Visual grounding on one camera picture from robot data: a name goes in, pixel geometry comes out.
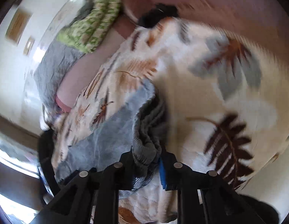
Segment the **black garment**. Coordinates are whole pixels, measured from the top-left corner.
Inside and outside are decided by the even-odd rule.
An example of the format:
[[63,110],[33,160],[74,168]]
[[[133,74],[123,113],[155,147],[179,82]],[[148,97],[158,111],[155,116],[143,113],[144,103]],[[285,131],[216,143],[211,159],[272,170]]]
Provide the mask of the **black garment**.
[[54,169],[51,164],[53,151],[54,131],[49,129],[44,131],[38,139],[38,171],[45,190],[47,190],[47,192],[49,192],[52,196],[55,196],[60,191],[60,188],[56,182]]

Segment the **blue denim jeans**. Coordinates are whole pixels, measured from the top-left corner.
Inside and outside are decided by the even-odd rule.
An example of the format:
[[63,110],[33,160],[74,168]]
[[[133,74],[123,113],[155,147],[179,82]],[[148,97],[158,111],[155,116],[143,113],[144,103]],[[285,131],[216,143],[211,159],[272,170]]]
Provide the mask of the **blue denim jeans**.
[[132,189],[121,190],[121,199],[146,186],[152,179],[161,155],[161,140],[166,134],[166,105],[155,86],[145,80],[120,109],[111,117],[92,127],[90,135],[79,138],[68,130],[66,150],[58,164],[55,178],[65,180],[76,170],[95,167],[101,171],[130,152],[135,163]]

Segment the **green patterned cloth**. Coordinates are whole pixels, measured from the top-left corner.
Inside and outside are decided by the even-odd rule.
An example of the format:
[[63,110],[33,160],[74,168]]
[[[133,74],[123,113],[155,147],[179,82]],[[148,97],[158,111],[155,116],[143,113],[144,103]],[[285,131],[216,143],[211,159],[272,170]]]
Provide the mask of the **green patterned cloth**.
[[118,16],[121,0],[92,0],[95,4],[83,19],[61,29],[57,40],[84,53],[93,52]]

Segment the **large wooden wall frame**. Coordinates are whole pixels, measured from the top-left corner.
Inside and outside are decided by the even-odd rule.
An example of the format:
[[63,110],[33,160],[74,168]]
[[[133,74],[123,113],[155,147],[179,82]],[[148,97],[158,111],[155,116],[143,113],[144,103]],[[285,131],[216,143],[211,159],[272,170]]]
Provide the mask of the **large wooden wall frame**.
[[18,45],[23,31],[32,14],[25,9],[18,8],[9,24],[5,38],[14,45]]

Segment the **cream leaf print blanket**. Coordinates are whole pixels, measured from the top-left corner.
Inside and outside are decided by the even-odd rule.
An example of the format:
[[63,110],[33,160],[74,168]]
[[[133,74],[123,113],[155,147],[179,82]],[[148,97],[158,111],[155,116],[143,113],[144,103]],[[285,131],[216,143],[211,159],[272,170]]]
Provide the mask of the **cream leaf print blanket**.
[[[289,68],[270,52],[230,33],[166,18],[137,28],[77,96],[59,128],[55,170],[66,132],[81,139],[128,101],[145,80],[166,105],[161,152],[198,172],[215,170],[241,189],[289,145]],[[170,223],[177,193],[163,190],[160,157],[151,181],[120,206],[141,223]]]

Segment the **grey quilted pillow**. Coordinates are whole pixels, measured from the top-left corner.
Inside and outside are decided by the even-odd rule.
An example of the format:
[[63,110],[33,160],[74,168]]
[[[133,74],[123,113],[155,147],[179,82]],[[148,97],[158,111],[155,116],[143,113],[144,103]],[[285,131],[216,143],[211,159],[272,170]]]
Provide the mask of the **grey quilted pillow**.
[[56,110],[57,90],[71,67],[85,53],[54,39],[34,72],[34,80],[42,104],[48,111]]

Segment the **small wooden wall frame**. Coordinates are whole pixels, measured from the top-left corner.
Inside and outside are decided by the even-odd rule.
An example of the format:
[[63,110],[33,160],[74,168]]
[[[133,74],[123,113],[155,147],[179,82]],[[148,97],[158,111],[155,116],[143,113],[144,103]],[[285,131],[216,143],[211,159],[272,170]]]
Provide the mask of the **small wooden wall frame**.
[[26,42],[26,45],[25,45],[24,50],[23,50],[23,54],[25,56],[29,56],[29,53],[30,53],[30,51],[34,45],[34,42],[35,42],[35,39],[32,36],[30,36],[28,38],[28,41]]

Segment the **pink bed sheet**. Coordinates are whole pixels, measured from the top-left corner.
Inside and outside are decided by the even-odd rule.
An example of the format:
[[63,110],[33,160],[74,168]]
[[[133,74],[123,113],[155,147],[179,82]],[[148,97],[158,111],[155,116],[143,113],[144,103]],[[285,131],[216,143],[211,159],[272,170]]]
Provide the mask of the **pink bed sheet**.
[[266,47],[289,63],[289,0],[122,0],[123,13],[101,45],[81,57],[66,73],[55,101],[65,112],[89,85],[100,66],[133,33],[138,19],[156,4],[174,5],[181,18],[236,32]]

